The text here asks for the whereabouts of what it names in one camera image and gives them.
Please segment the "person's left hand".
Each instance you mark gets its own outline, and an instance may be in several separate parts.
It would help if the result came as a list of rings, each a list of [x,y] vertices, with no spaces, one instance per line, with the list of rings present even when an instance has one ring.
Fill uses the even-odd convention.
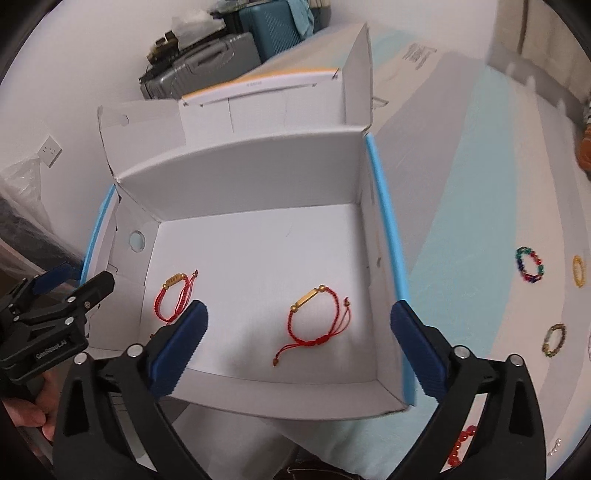
[[[43,385],[34,401],[3,398],[2,403],[16,427],[41,428],[51,439],[56,425],[59,405],[59,386],[53,370],[42,374]]]

